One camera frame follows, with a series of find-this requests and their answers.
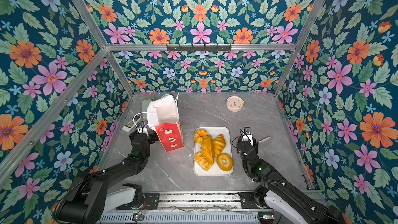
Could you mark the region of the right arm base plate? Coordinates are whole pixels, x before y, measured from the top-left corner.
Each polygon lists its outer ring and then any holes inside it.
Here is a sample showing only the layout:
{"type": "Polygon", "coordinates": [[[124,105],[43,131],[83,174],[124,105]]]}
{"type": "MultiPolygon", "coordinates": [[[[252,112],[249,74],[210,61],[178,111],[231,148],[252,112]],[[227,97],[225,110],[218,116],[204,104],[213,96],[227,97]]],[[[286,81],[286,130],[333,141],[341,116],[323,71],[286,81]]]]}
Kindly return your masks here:
{"type": "Polygon", "coordinates": [[[268,190],[266,192],[238,192],[240,197],[241,208],[243,209],[282,209],[284,206],[283,199],[276,193],[268,190]]]}

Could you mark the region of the braided fake bread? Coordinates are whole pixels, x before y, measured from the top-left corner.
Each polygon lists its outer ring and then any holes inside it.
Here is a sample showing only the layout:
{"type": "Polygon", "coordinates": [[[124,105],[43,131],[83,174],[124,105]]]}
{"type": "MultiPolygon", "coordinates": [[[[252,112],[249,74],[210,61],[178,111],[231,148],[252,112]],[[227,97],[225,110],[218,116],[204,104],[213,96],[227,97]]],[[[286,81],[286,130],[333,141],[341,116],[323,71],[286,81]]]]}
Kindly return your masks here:
{"type": "Polygon", "coordinates": [[[201,152],[196,153],[195,155],[195,162],[204,170],[204,171],[208,171],[213,163],[208,160],[207,158],[205,158],[201,152]]]}

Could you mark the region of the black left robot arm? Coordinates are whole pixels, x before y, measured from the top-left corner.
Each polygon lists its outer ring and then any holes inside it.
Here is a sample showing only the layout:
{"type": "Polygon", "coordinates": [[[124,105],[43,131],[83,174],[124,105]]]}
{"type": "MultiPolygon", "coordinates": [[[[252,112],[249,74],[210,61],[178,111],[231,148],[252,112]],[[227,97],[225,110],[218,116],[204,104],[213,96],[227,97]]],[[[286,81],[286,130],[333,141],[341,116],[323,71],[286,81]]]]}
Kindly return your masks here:
{"type": "Polygon", "coordinates": [[[150,157],[150,145],[159,140],[154,131],[134,131],[129,135],[132,150],[119,164],[75,177],[71,188],[57,205],[57,222],[95,224],[102,214],[119,206],[141,208],[145,204],[142,186],[124,184],[121,190],[108,190],[124,179],[139,174],[150,157]]]}

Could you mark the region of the yellow fake bread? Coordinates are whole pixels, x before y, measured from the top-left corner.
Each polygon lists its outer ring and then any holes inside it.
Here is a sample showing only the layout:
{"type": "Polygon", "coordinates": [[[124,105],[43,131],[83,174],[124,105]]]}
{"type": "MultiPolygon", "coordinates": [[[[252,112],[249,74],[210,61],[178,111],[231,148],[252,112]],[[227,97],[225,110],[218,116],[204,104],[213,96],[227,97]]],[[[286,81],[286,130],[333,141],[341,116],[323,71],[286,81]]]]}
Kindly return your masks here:
{"type": "Polygon", "coordinates": [[[215,150],[212,137],[207,135],[203,138],[201,144],[202,156],[210,163],[214,164],[215,161],[215,150]]]}

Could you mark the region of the fake bagel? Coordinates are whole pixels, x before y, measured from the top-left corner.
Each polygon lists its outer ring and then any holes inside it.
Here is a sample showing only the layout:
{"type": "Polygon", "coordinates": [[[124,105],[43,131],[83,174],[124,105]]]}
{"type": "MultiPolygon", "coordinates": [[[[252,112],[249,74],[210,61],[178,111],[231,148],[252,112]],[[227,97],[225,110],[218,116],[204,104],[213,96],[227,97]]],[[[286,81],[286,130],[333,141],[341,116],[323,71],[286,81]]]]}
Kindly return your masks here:
{"type": "Polygon", "coordinates": [[[217,165],[222,171],[230,171],[233,168],[233,159],[226,153],[221,153],[217,157],[217,165]]]}

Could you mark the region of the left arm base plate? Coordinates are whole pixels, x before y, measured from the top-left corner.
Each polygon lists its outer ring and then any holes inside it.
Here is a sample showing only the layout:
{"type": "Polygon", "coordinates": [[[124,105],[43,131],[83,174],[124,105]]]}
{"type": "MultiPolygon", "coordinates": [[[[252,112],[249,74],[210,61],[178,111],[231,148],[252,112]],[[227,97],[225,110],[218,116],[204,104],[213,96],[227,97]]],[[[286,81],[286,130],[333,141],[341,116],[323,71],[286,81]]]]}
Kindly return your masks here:
{"type": "Polygon", "coordinates": [[[140,193],[133,201],[116,207],[117,210],[154,210],[160,202],[159,193],[140,193]]]}

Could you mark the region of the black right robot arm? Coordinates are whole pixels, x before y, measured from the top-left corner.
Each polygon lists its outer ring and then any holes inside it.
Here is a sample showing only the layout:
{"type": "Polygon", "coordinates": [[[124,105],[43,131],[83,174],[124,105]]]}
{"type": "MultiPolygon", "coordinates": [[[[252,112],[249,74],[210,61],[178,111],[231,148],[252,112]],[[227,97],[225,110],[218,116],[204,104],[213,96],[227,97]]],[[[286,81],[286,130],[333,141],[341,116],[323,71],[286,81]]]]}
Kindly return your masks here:
{"type": "Polygon", "coordinates": [[[242,135],[236,150],[243,169],[252,181],[259,183],[254,201],[259,207],[270,207],[294,224],[344,224],[339,209],[327,207],[310,198],[288,182],[271,164],[258,156],[258,143],[242,135]]]}

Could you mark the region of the yellow fake croissant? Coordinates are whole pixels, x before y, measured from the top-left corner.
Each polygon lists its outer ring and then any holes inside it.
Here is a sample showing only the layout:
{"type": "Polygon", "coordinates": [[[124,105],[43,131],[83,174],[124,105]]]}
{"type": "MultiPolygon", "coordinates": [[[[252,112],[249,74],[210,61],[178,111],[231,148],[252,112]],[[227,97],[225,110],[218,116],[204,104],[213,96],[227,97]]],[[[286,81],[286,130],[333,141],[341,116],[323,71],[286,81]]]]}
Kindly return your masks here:
{"type": "Polygon", "coordinates": [[[214,151],[215,151],[215,158],[217,158],[225,149],[226,147],[226,141],[224,138],[223,134],[218,135],[214,140],[213,140],[213,145],[214,145],[214,151]]]}
{"type": "Polygon", "coordinates": [[[208,136],[208,133],[204,129],[198,129],[194,134],[194,141],[197,144],[202,144],[203,140],[208,136]]]}

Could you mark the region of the red white paper bag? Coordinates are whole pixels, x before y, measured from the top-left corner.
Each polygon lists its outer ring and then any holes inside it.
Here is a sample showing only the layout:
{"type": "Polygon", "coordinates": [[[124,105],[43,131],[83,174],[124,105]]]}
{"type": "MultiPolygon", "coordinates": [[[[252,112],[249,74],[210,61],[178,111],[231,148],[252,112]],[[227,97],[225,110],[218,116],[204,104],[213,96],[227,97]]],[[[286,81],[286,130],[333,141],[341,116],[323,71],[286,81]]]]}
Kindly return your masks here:
{"type": "Polygon", "coordinates": [[[178,98],[178,95],[167,94],[150,102],[146,110],[136,114],[146,115],[146,127],[156,133],[166,152],[184,147],[178,98]]]}

